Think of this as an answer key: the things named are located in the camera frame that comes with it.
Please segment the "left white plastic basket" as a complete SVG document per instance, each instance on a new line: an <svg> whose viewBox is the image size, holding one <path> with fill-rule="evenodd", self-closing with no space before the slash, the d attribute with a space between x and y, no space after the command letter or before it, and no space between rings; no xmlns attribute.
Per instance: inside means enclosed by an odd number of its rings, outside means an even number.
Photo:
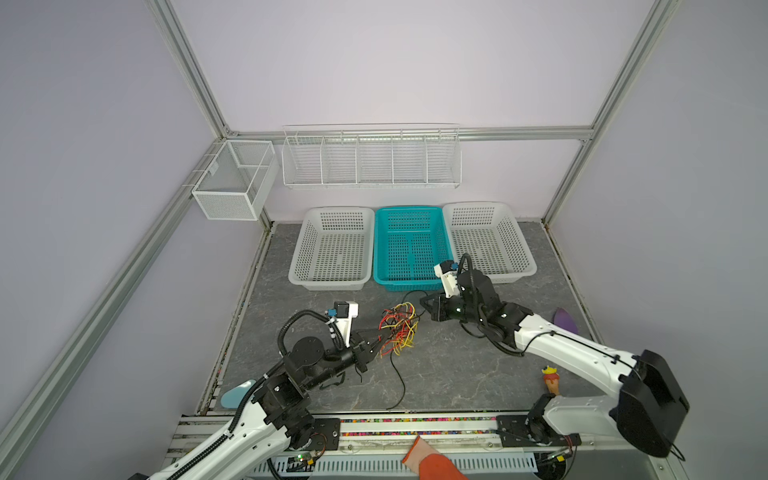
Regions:
<svg viewBox="0 0 768 480"><path fill-rule="evenodd" d="M364 207L309 210L301 226L289 281L310 291L358 291L373 271L375 213Z"/></svg>

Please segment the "white mesh wall box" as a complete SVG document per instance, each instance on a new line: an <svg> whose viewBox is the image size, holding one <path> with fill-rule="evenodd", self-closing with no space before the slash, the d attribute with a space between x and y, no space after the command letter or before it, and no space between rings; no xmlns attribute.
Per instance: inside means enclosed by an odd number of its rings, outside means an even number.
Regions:
<svg viewBox="0 0 768 480"><path fill-rule="evenodd" d="M192 194L208 220L258 221L278 172L272 142L225 140Z"/></svg>

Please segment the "toy ice cream cone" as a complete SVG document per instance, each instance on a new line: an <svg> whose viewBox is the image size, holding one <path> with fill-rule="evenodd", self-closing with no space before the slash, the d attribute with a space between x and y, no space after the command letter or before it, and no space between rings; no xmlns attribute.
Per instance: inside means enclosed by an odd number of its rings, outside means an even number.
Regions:
<svg viewBox="0 0 768 480"><path fill-rule="evenodd" d="M555 367L547 366L542 370L542 378L548 392L558 396L560 394L560 376Z"/></svg>

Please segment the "white plastic basket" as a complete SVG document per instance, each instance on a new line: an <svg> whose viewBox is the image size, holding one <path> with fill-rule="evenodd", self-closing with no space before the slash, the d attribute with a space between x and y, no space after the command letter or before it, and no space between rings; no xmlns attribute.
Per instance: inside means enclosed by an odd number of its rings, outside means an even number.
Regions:
<svg viewBox="0 0 768 480"><path fill-rule="evenodd" d="M462 202L442 208L454 258L468 254L494 284L512 284L537 265L511 208L498 202Z"/></svg>
<svg viewBox="0 0 768 480"><path fill-rule="evenodd" d="M309 210L301 226L289 281L310 291L358 291L373 271L375 213L364 207Z"/></svg>

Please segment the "right white plastic basket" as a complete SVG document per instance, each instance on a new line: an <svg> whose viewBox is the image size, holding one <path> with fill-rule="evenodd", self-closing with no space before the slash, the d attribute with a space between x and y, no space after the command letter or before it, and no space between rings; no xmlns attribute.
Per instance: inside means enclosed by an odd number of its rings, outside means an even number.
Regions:
<svg viewBox="0 0 768 480"><path fill-rule="evenodd" d="M498 202L462 202L442 208L454 258L468 254L494 284L512 284L537 265L511 208Z"/></svg>

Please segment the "teal plastic basket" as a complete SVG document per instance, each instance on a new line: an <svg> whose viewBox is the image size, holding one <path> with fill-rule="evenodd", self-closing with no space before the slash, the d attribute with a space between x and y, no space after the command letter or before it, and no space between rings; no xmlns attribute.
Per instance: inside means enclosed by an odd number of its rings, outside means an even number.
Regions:
<svg viewBox="0 0 768 480"><path fill-rule="evenodd" d="M440 290L434 267L453 258L441 208L398 206L375 212L373 278L387 290Z"/></svg>

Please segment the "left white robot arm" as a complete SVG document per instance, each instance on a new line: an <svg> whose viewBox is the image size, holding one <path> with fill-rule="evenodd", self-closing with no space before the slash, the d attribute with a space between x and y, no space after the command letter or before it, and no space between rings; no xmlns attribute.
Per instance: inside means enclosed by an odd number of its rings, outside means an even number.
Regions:
<svg viewBox="0 0 768 480"><path fill-rule="evenodd" d="M285 336L298 320L322 323L334 343L326 349L316 337L305 337L291 349ZM277 346L281 360L259 377L240 400L234 415L190 453L152 474L152 479L243 479L258 465L288 448L311 441L314 417L309 392L349 368L363 373L391 334L383 329L345 335L334 311L300 310L281 327Z"/></svg>

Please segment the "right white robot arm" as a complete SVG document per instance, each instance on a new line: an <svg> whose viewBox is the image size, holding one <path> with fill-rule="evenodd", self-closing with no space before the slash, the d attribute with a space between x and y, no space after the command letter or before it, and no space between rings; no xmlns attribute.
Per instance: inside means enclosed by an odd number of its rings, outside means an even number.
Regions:
<svg viewBox="0 0 768 480"><path fill-rule="evenodd" d="M556 437L586 434L620 437L657 458L678 452L675 440L690 403L661 355L617 350L557 326L502 300L490 278L477 269L446 261L434 271L443 290L421 301L432 320L473 324L500 352L541 357L600 390L591 397L543 394L524 423L533 442L549 444Z"/></svg>

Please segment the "colourful bead strip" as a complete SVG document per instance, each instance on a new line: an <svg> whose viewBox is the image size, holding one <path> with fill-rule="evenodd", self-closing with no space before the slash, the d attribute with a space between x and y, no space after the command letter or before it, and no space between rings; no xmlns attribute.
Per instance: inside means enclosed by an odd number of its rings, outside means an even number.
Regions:
<svg viewBox="0 0 768 480"><path fill-rule="evenodd" d="M400 416L342 418L340 435L346 437L482 435L498 428L497 416Z"/></svg>

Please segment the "orange red glove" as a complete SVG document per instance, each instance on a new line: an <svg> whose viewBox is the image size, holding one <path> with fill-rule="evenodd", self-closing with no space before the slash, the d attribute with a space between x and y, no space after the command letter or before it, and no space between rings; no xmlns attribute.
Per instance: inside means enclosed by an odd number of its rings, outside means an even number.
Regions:
<svg viewBox="0 0 768 480"><path fill-rule="evenodd" d="M401 463L420 480L467 480L456 465L417 436Z"/></svg>

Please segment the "purple plastic spoon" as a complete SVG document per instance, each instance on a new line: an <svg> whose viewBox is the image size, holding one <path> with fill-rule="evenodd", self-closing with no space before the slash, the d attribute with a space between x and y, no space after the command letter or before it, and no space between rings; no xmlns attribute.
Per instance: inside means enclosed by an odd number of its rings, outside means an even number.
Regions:
<svg viewBox="0 0 768 480"><path fill-rule="evenodd" d="M555 310L552 317L552 323L555 326L558 326L559 328L562 328L568 332L571 332L573 334L579 334L579 328L574 318L570 315L570 313L567 310L563 308L557 308Z"/></svg>

